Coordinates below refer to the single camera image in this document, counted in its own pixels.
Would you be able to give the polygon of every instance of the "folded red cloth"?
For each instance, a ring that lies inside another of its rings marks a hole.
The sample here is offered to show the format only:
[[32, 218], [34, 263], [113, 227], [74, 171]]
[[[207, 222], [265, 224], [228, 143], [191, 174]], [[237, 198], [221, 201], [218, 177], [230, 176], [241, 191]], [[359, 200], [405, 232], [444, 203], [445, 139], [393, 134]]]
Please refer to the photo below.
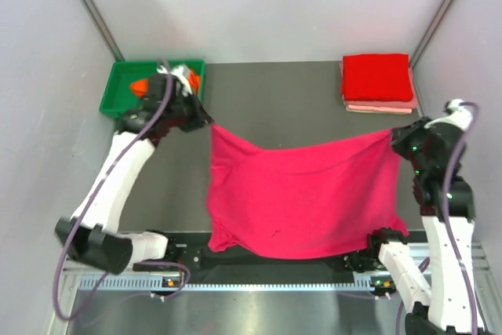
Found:
[[379, 228], [407, 235], [395, 213], [399, 156], [391, 132], [264, 150], [212, 126], [207, 207], [212, 251], [311, 259], [365, 249]]
[[344, 56], [342, 94], [345, 101], [411, 101], [408, 55]]

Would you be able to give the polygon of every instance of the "white panel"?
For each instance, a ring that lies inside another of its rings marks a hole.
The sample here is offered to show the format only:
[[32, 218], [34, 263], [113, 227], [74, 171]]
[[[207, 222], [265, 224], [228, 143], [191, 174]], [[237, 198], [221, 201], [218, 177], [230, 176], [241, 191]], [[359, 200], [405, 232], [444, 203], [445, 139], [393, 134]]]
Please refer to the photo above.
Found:
[[61, 251], [54, 235], [109, 148], [99, 114], [113, 59], [79, 0], [0, 0], [0, 323], [40, 334]]
[[482, 107], [467, 142], [463, 175], [475, 190], [475, 234], [502, 288], [502, 5], [500, 0], [457, 0], [417, 69], [416, 83], [429, 115], [440, 114], [448, 99]]
[[339, 60], [412, 53], [441, 0], [95, 0], [126, 59]]

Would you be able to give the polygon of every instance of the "stack of folded cloth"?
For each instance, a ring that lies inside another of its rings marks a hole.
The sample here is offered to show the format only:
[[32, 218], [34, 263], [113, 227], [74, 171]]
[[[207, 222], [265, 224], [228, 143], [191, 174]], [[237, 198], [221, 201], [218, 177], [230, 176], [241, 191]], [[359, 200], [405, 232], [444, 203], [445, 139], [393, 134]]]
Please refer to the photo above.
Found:
[[344, 56], [340, 68], [348, 111], [409, 114], [417, 108], [408, 55]]

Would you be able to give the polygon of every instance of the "pink fabric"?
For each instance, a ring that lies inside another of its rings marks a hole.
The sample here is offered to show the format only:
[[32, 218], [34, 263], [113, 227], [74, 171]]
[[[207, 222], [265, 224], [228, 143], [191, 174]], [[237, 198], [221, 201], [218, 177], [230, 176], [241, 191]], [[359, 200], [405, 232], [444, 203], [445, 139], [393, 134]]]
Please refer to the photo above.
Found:
[[262, 257], [310, 259], [364, 249], [379, 228], [407, 235], [395, 213], [400, 158], [390, 140], [384, 130], [264, 150], [213, 125], [209, 248], [241, 245]]
[[390, 114], [411, 114], [411, 109], [401, 109], [399, 107], [387, 106], [358, 106], [347, 103], [346, 106], [349, 111], [356, 111], [359, 113], [390, 113]]
[[[340, 63], [340, 70], [342, 72], [342, 80], [344, 74], [344, 66]], [[417, 94], [415, 93], [415, 87], [413, 84], [413, 73], [411, 68], [408, 71], [409, 74], [409, 82], [411, 83], [411, 91], [413, 92], [413, 99], [408, 102], [402, 101], [344, 101], [346, 105], [351, 106], [369, 106], [369, 107], [387, 107], [394, 109], [416, 109], [418, 107]]]

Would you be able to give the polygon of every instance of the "pink cloth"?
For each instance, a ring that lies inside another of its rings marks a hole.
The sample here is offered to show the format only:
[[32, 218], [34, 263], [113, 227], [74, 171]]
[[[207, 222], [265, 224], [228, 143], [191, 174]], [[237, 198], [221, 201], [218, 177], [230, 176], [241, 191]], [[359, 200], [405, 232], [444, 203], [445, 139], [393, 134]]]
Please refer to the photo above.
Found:
[[[344, 66], [340, 63], [340, 70], [342, 73], [342, 80], [344, 74]], [[356, 106], [356, 107], [385, 107], [387, 110], [374, 110], [374, 109], [364, 109], [368, 112], [391, 112], [391, 113], [399, 113], [400, 111], [396, 111], [395, 109], [416, 109], [418, 107], [417, 94], [415, 93], [415, 87], [413, 84], [413, 72], [411, 68], [408, 70], [409, 82], [411, 83], [411, 91], [413, 92], [413, 99], [408, 102], [402, 101], [345, 101], [345, 105]]]
[[311, 259], [367, 246], [379, 228], [408, 235], [395, 213], [399, 156], [390, 130], [264, 150], [212, 126], [207, 207], [212, 251], [241, 245], [262, 257]]
[[387, 107], [387, 106], [358, 106], [351, 105], [349, 102], [346, 104], [346, 108], [349, 111], [355, 111], [357, 113], [389, 113], [389, 114], [411, 114], [411, 109], [401, 109], [399, 107]]

